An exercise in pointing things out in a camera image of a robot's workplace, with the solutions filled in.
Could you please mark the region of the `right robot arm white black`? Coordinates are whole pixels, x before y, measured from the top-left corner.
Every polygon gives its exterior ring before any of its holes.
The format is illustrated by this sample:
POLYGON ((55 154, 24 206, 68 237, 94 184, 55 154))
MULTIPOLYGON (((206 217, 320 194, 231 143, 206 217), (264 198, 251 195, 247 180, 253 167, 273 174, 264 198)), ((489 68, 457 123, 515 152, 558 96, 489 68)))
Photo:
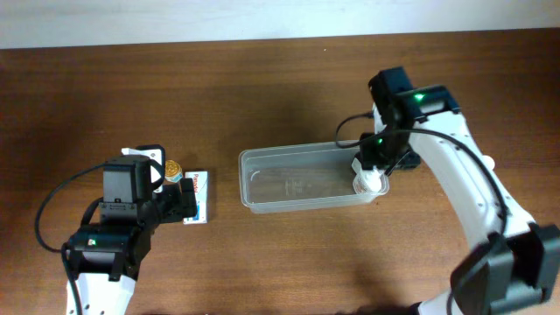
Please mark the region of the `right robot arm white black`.
POLYGON ((410 153, 430 168, 471 249, 451 273, 447 292, 401 314, 509 314, 550 300, 559 273, 559 229, 540 226, 500 182, 444 86, 371 80, 380 123, 358 142, 354 190, 378 193, 410 153))

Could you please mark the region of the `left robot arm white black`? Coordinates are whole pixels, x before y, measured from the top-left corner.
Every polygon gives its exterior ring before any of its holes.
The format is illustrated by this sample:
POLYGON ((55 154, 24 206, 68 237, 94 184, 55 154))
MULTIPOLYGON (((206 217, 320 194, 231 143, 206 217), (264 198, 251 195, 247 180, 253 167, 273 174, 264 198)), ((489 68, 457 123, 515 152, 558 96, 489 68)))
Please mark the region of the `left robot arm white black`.
POLYGON ((68 314, 124 314, 156 228, 199 212, 192 179, 165 183, 159 144, 124 148, 102 169, 102 196, 61 249, 68 314))

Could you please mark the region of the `orange Redoxon tube white cap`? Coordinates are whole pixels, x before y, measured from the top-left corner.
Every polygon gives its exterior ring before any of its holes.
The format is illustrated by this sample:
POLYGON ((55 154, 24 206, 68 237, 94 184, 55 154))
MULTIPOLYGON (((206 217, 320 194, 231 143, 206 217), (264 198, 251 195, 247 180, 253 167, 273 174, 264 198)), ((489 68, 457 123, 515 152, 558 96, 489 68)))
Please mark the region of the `orange Redoxon tube white cap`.
POLYGON ((489 170, 494 169, 495 162, 494 162, 494 159, 492 157, 490 157, 488 155, 483 155, 482 156, 482 161, 489 170))

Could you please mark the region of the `clear spray bottle white label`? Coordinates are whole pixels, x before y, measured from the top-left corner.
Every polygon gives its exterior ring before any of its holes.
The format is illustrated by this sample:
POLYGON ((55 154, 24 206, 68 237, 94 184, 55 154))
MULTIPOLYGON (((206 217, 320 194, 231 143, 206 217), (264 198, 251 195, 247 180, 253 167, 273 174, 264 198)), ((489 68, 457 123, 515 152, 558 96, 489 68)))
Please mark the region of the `clear spray bottle white label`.
POLYGON ((357 194, 378 193, 382 189, 382 171, 376 167, 372 170, 364 170, 357 157, 353 160, 351 167, 355 173, 353 189, 357 194))

